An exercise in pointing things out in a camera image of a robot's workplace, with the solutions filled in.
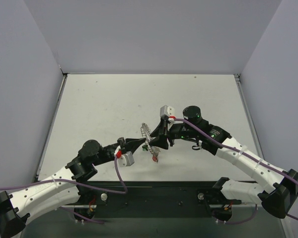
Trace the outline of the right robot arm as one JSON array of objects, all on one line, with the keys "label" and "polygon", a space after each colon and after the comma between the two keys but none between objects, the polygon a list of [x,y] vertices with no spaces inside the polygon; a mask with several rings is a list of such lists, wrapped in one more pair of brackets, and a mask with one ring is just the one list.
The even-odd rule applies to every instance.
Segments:
[{"label": "right robot arm", "polygon": [[210,124],[197,106],[183,110],[184,118],[174,116],[174,108],[160,108],[160,123],[150,134],[149,145],[167,150],[175,140],[193,141],[198,149],[206,150],[240,169],[254,183],[222,178],[216,189],[226,200],[261,205],[270,215],[283,219],[298,198],[298,172],[273,166],[240,144],[230,133]]}]

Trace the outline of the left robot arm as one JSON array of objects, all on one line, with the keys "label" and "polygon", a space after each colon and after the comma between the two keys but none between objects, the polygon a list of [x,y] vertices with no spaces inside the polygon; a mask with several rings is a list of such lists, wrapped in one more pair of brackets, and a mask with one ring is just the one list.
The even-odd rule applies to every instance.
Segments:
[{"label": "left robot arm", "polygon": [[123,159],[124,166],[134,163],[133,153],[145,139],[119,138],[105,147],[96,140],[86,141],[77,156],[46,179],[30,185],[0,188],[0,236],[11,238],[28,223],[60,206],[88,203],[93,189],[87,185],[96,166]]}]

